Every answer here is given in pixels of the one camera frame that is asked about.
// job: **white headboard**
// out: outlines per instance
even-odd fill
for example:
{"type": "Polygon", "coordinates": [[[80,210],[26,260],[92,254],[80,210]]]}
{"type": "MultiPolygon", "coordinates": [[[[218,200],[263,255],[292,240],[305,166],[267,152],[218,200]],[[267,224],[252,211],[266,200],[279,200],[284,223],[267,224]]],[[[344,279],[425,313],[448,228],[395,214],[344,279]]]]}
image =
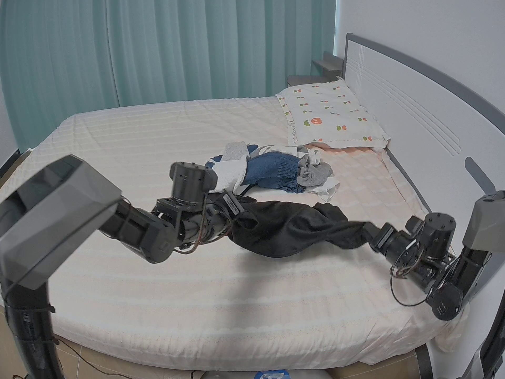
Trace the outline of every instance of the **white headboard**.
{"type": "Polygon", "coordinates": [[[433,67],[354,34],[344,79],[391,136],[390,155],[425,205],[456,219],[458,253],[474,202],[505,189],[505,114],[433,67]]]}

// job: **white wall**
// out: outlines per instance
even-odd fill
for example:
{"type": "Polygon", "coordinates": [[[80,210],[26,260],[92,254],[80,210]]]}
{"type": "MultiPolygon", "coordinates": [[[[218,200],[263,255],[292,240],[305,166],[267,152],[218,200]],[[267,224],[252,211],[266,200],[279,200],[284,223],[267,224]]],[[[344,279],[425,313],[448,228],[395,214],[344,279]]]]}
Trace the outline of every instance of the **white wall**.
{"type": "Polygon", "coordinates": [[[9,116],[3,99],[2,85],[0,82],[0,167],[18,149],[14,133],[12,132],[9,116]]]}
{"type": "MultiPolygon", "coordinates": [[[[436,67],[505,112],[505,0],[339,0],[336,50],[353,32],[436,67]]],[[[505,287],[502,268],[471,303],[452,354],[430,345],[435,377],[459,377],[483,341],[505,287]]],[[[505,368],[497,377],[505,378],[505,368]]]]}

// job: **bed frame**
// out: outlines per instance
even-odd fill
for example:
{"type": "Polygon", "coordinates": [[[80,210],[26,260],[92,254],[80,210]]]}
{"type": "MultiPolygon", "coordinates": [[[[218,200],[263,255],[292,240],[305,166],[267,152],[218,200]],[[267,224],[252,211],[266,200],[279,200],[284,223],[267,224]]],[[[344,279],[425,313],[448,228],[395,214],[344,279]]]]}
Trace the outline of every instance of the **bed frame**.
{"type": "MultiPolygon", "coordinates": [[[[456,219],[452,248],[458,254],[474,202],[505,189],[505,114],[435,68],[352,33],[346,38],[343,77],[391,136],[388,153],[426,208],[456,219]]],[[[504,262],[505,253],[493,254],[473,296],[504,262]]],[[[493,281],[483,297],[499,298],[502,291],[503,284],[493,281]]],[[[466,366],[494,313],[470,305],[459,356],[448,357],[428,343],[435,368],[466,366]]]]}

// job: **gray headboard trim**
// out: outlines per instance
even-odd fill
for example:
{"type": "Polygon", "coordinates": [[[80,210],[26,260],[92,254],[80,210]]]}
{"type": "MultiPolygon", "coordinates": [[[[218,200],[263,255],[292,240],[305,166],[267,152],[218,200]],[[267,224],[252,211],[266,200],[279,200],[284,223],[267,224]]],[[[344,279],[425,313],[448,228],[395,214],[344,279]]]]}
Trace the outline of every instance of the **gray headboard trim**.
{"type": "Polygon", "coordinates": [[[468,173],[472,176],[475,182],[482,188],[484,193],[494,193],[496,187],[489,177],[482,171],[479,165],[471,157],[467,157],[464,160],[464,167],[468,173]]]}
{"type": "Polygon", "coordinates": [[[342,71],[343,79],[345,79],[345,68],[347,66],[347,45],[349,44],[349,41],[359,43],[364,47],[368,47],[376,52],[386,55],[391,59],[403,63],[405,66],[410,67],[411,69],[414,69],[427,78],[433,80],[435,83],[441,85],[446,90],[449,90],[455,96],[459,97],[465,103],[478,111],[483,117],[485,117],[505,135],[505,114],[502,111],[498,110],[488,100],[481,97],[476,92],[470,90],[459,81],[453,79],[450,76],[447,76],[445,73],[442,73],[434,67],[421,62],[420,60],[417,60],[407,54],[399,52],[380,43],[354,35],[352,33],[348,33],[345,40],[344,69],[342,71]]]}
{"type": "Polygon", "coordinates": [[[419,197],[419,199],[423,203],[424,207],[426,209],[428,209],[428,212],[431,212],[431,209],[428,206],[428,203],[425,201],[425,199],[423,198],[423,196],[421,195],[421,193],[417,189],[416,185],[413,183],[413,181],[411,180],[411,178],[408,176],[407,172],[403,169],[403,167],[401,167],[400,162],[395,158],[395,156],[393,156],[393,154],[391,153],[391,151],[389,151],[388,148],[386,148],[386,151],[387,151],[387,154],[388,154],[389,158],[391,159],[391,161],[398,168],[398,170],[400,170],[400,172],[403,174],[403,176],[407,179],[408,183],[414,189],[414,191],[416,192],[417,196],[419,197]]]}

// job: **curtain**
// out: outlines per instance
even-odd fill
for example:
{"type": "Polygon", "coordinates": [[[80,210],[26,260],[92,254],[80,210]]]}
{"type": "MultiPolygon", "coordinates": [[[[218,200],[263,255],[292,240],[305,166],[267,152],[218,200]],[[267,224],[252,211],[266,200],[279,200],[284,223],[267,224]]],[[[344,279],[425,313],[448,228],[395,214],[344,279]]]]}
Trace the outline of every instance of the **curtain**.
{"type": "Polygon", "coordinates": [[[2,0],[0,75],[19,148],[67,117],[119,106],[105,0],[2,0]]]}
{"type": "Polygon", "coordinates": [[[0,75],[20,148],[68,116],[271,96],[317,72],[335,0],[3,0],[0,75]]]}

